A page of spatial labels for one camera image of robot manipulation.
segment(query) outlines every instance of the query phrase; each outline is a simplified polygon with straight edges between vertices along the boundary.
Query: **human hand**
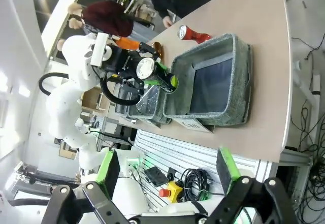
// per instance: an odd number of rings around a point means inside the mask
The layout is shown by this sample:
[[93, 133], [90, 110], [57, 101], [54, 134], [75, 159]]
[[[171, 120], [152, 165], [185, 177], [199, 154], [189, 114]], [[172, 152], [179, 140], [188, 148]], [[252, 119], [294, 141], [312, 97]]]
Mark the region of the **human hand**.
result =
[[162, 23], [164, 24], [165, 28], [169, 28], [171, 25], [173, 25], [173, 22], [171, 20], [170, 16], [166, 16], [162, 19]]

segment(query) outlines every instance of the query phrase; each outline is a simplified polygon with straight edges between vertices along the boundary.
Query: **black hose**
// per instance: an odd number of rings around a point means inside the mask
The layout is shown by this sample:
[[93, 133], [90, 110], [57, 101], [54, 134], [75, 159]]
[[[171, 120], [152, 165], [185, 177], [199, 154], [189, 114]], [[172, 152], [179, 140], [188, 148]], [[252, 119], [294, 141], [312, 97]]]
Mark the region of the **black hose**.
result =
[[69, 75], [66, 73], [47, 73], [44, 74], [40, 79], [39, 79], [39, 88], [41, 90], [42, 93], [46, 94], [46, 95], [50, 95], [51, 92], [47, 91], [44, 87], [43, 87], [43, 81], [49, 77], [61, 77], [61, 78], [66, 78], [69, 79]]
[[8, 200], [9, 204], [13, 207], [21, 205], [47, 205], [49, 200], [39, 200], [39, 199], [17, 199]]
[[122, 106], [133, 106], [136, 105], [139, 101], [140, 101], [140, 95], [138, 95], [135, 99], [133, 100], [123, 100], [120, 99], [116, 96], [114, 96], [110, 90], [107, 87], [107, 82], [114, 82], [114, 83], [121, 83], [121, 79], [118, 78], [114, 78], [114, 77], [110, 77], [110, 78], [106, 78], [106, 76], [104, 78], [102, 78], [100, 80], [100, 85], [101, 85], [101, 89], [103, 91], [103, 94], [113, 103], [116, 103], [118, 105], [122, 105]]

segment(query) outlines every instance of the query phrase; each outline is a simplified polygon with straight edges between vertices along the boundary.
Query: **can lid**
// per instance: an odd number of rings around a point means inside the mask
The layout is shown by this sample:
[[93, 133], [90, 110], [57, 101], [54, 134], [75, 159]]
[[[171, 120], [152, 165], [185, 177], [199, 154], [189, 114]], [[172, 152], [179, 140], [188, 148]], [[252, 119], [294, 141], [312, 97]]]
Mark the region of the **can lid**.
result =
[[177, 35], [178, 35], [178, 38], [180, 38], [181, 40], [182, 40], [182, 39], [185, 37], [185, 35], [186, 35], [186, 29], [187, 29], [186, 25], [181, 25], [181, 26], [179, 27], [179, 30], [178, 30]]
[[150, 57], [143, 58], [137, 66], [137, 76], [140, 79], [150, 77], [154, 70], [154, 60]]
[[171, 195], [171, 191], [168, 189], [162, 188], [161, 190], [159, 190], [160, 197], [169, 197], [170, 195]]

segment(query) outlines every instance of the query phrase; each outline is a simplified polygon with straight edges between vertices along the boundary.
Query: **person in red shirt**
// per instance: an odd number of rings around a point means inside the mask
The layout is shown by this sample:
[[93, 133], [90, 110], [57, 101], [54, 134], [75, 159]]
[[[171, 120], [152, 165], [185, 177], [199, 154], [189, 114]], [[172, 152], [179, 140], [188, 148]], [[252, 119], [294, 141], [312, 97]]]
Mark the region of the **person in red shirt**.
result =
[[145, 43], [157, 36], [155, 31], [131, 20], [124, 14], [124, 7], [113, 1], [96, 2], [86, 8], [72, 3], [68, 13], [80, 17], [72, 18], [69, 27], [84, 28], [89, 33], [107, 33]]

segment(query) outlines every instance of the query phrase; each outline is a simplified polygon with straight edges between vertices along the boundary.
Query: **red button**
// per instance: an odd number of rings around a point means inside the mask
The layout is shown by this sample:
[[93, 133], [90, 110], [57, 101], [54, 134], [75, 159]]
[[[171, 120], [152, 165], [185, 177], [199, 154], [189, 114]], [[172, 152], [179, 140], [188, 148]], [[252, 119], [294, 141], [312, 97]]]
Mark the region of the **red button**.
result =
[[161, 189], [159, 190], [159, 196], [160, 197], [169, 197], [171, 195], [171, 191], [168, 189]]

